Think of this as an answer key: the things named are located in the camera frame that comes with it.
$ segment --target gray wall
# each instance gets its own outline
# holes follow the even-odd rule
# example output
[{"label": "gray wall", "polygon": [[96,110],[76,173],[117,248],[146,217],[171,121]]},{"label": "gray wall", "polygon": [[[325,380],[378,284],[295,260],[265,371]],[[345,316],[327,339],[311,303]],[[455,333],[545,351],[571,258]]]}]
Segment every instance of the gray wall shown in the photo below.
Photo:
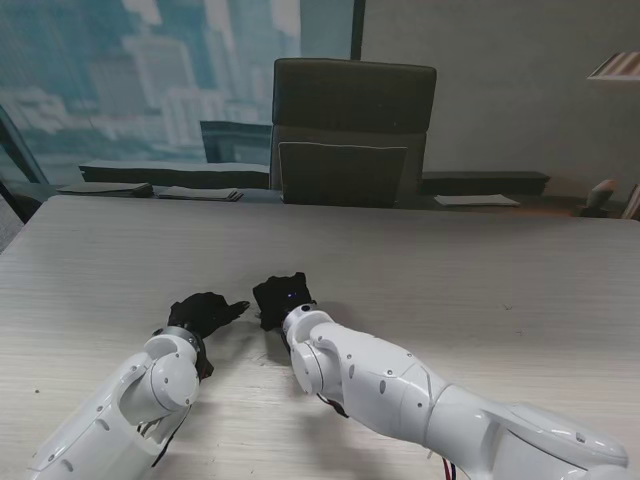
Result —
[{"label": "gray wall", "polygon": [[430,65],[425,170],[537,170],[548,194],[640,183],[640,83],[587,81],[640,50],[638,0],[368,0],[363,60]]}]

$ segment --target glass window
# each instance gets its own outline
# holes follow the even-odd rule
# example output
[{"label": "glass window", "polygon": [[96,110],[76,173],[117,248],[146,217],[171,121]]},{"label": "glass window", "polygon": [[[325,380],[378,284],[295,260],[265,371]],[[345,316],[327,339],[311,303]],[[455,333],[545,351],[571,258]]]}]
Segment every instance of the glass window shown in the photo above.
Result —
[{"label": "glass window", "polygon": [[[0,105],[54,186],[104,160],[268,165],[264,131],[246,127],[270,125],[274,60],[348,56],[350,31],[336,36],[329,20],[349,26],[352,11],[342,0],[2,0]],[[1,168],[15,185],[19,169]]]}]

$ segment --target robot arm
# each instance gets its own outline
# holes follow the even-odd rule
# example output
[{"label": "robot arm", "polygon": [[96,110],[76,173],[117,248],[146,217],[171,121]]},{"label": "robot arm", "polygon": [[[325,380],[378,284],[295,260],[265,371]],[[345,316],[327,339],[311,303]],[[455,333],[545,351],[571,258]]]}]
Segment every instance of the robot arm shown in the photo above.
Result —
[{"label": "robot arm", "polygon": [[440,454],[472,480],[635,478],[624,448],[606,435],[530,405],[480,397],[411,352],[335,323],[316,309],[302,274],[272,277],[254,295],[263,328],[284,319],[283,337],[306,393],[377,433]]},{"label": "robot arm", "polygon": [[164,454],[211,375],[203,339],[248,302],[196,294],[126,360],[33,455],[30,480],[137,480]]}]

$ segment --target red wire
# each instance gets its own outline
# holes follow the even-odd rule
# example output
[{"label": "red wire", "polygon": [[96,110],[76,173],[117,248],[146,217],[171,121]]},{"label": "red wire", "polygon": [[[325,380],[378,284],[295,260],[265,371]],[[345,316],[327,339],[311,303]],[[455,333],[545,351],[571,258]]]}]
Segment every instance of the red wire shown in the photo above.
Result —
[{"label": "red wire", "polygon": [[447,461],[443,458],[442,463],[444,464],[444,476],[447,480],[451,480],[451,474],[449,473],[449,465]]}]

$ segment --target white wooden table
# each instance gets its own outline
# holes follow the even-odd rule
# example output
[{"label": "white wooden table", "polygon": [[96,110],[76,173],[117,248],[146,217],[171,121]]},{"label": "white wooden table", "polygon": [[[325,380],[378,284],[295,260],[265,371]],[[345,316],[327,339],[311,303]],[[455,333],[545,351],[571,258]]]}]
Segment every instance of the white wooden table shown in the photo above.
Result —
[{"label": "white wooden table", "polygon": [[[0,478],[201,291],[304,271],[321,307],[503,401],[577,417],[640,462],[636,222],[56,197],[0,256]],[[150,479],[443,478],[423,449],[301,394],[255,306]]]}]

